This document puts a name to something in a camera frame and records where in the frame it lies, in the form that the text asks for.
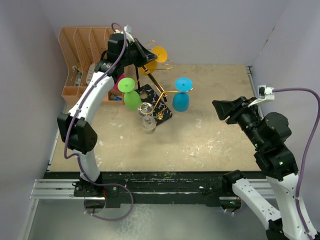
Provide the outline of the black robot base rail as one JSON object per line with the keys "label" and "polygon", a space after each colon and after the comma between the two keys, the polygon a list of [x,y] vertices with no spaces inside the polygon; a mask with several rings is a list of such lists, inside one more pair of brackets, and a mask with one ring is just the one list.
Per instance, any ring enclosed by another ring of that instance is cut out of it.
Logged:
{"label": "black robot base rail", "polygon": [[205,205],[218,207],[239,199],[224,188],[224,171],[101,172],[101,186],[86,183],[78,172],[47,172],[44,179],[70,180],[75,197],[121,204]]}

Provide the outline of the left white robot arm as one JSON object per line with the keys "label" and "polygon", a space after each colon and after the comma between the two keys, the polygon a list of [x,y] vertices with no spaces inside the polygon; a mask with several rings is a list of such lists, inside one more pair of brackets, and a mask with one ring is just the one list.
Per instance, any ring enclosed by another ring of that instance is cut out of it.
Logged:
{"label": "left white robot arm", "polygon": [[127,31],[115,31],[108,41],[107,50],[95,65],[92,79],[77,103],[57,117],[59,133],[64,142],[65,159],[76,157],[80,177],[86,181],[85,190],[91,196],[103,191],[101,172],[96,163],[94,148],[98,135],[92,127],[95,114],[107,93],[114,87],[124,68],[142,67],[157,57]]}

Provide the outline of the yellow wine glass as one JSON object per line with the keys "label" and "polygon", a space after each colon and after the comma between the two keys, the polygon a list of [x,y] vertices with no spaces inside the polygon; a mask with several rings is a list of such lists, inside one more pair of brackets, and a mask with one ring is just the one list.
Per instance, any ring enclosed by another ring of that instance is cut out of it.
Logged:
{"label": "yellow wine glass", "polygon": [[163,64],[168,59],[168,53],[162,46],[153,47],[151,52],[156,55],[156,59],[147,63],[145,67],[152,74],[157,69],[159,63]]}

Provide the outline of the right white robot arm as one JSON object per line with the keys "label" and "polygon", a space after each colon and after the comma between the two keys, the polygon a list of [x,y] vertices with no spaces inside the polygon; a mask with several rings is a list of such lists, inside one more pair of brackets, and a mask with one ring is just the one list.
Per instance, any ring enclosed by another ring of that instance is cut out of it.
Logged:
{"label": "right white robot arm", "polygon": [[298,166],[293,153],[285,145],[291,136],[288,119],[277,112],[261,117],[255,98],[241,96],[233,101],[213,100],[218,118],[228,125],[237,124],[255,147],[255,162],[265,175],[274,193],[273,207],[250,184],[240,170],[224,175],[222,190],[237,195],[255,213],[269,240],[318,240],[305,204],[298,191]]}

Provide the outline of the blue wine glass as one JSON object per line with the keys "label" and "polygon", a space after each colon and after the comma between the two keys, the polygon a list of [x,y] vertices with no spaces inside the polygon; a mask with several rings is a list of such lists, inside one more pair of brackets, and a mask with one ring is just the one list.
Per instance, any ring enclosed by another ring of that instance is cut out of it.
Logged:
{"label": "blue wine glass", "polygon": [[172,106],[177,112],[185,112],[189,108],[188,92],[193,89],[193,82],[187,77],[180,77],[175,81],[175,87],[178,92],[173,96]]}

